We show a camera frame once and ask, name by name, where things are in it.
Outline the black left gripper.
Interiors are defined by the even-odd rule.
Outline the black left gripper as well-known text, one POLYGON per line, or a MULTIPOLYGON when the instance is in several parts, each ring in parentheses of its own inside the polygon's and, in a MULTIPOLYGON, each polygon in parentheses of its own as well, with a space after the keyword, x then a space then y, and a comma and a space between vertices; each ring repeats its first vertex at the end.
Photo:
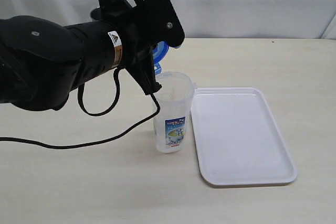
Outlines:
POLYGON ((158 92, 161 85, 155 79, 153 48, 166 42, 171 48, 185 39, 171 0, 98 0, 101 20, 116 27, 125 54, 120 67, 139 84, 146 95, 158 92))

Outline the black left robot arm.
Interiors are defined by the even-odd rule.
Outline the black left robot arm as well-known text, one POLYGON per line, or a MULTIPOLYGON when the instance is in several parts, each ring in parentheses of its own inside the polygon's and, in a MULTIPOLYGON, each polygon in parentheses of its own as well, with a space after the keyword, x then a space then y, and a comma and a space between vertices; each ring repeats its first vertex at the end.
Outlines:
POLYGON ((160 90, 153 49, 179 47, 184 30, 170 0, 98 0, 87 23, 61 26, 33 17, 1 20, 1 103, 60 110, 71 91, 125 69, 145 94, 160 90))

